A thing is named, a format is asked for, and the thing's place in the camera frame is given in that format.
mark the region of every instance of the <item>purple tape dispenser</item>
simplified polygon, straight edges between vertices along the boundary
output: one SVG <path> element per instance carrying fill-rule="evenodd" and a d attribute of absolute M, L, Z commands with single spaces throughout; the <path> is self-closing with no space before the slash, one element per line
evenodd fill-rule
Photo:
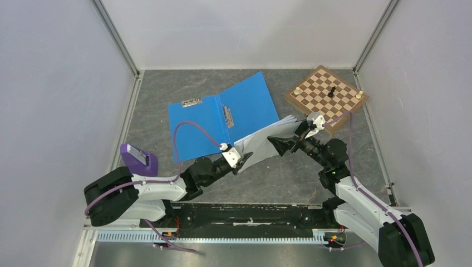
<path fill-rule="evenodd" d="M 158 175 L 158 158 L 151 152 L 143 151 L 128 143 L 120 146 L 120 154 L 126 167 L 132 174 L 156 177 Z"/>

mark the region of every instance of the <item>chess piece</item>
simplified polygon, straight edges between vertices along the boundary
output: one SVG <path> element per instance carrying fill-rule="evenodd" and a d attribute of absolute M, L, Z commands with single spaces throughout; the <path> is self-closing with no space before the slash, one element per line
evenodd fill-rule
<path fill-rule="evenodd" d="M 361 99 L 363 93 L 364 93 L 363 91 L 359 91 L 359 93 L 356 94 L 356 98 L 357 98 L 357 99 Z"/>
<path fill-rule="evenodd" d="M 300 89 L 300 87 L 297 87 L 297 88 L 295 88 L 295 91 L 293 91 L 293 93 L 294 93 L 296 96 L 298 96 L 299 94 L 302 93 L 302 90 Z"/>
<path fill-rule="evenodd" d="M 331 98 L 335 96 L 335 90 L 336 90 L 336 86 L 333 86 L 333 88 L 331 88 L 331 91 L 328 93 L 328 96 Z"/>

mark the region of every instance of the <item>label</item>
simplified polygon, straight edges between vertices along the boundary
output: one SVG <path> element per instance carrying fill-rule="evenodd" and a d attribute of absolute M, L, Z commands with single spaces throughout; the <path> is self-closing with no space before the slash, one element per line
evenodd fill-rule
<path fill-rule="evenodd" d="M 137 148 L 128 144 L 127 147 L 128 153 L 130 153 L 134 158 L 139 160 L 143 165 L 147 166 L 146 164 L 146 155 L 142 153 L 142 151 L 138 150 Z"/>
<path fill-rule="evenodd" d="M 224 114 L 224 120 L 226 121 L 226 126 L 228 128 L 231 128 L 234 126 L 234 121 L 233 121 L 233 116 L 231 116 L 231 110 L 223 105 L 223 114 Z"/>
<path fill-rule="evenodd" d="M 193 105 L 196 105 L 196 104 L 200 104 L 201 103 L 201 97 L 197 97 L 197 98 L 194 98 L 194 99 L 189 99 L 189 100 L 185 100 L 182 102 L 182 107 L 189 107 L 189 106 L 193 106 Z"/>

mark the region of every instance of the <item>black chess piece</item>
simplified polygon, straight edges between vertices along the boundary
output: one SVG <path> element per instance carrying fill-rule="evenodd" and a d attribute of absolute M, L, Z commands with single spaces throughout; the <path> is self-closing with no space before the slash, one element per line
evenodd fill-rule
<path fill-rule="evenodd" d="M 331 98 L 335 96 L 335 90 L 336 90 L 336 86 L 333 86 L 333 88 L 331 88 L 331 91 L 328 93 L 328 96 Z"/>

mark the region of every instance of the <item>robotic arm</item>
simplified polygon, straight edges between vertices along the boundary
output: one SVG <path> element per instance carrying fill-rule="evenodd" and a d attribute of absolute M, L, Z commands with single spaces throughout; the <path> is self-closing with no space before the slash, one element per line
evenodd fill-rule
<path fill-rule="evenodd" d="M 375 249 L 385 267 L 417 266 L 407 237 L 395 220 L 411 237 L 423 265 L 433 263 L 434 255 L 420 218 L 393 209 L 363 187 L 356 177 L 351 177 L 345 164 L 348 160 L 346 144 L 339 139 L 322 144 L 313 137 L 324 124 L 323 116 L 315 112 L 300 123 L 293 137 L 269 136 L 267 139 L 280 156 L 287 151 L 295 153 L 301 150 L 323 167 L 318 173 L 321 184 L 335 195 L 322 204 L 327 220 L 351 229 Z M 88 205 L 116 186 L 129 182 L 135 184 L 100 199 L 89 212 L 92 225 L 103 226 L 118 218 L 148 219 L 168 225 L 174 218 L 171 201 L 194 199 L 203 193 L 202 187 L 230 172 L 236 175 L 252 155 L 242 155 L 227 144 L 222 144 L 221 150 L 223 156 L 213 162 L 207 157 L 196 159 L 175 182 L 169 182 L 171 178 L 131 174 L 127 167 L 111 171 L 84 189 Z M 155 183 L 156 179 L 162 179 L 162 182 Z"/>

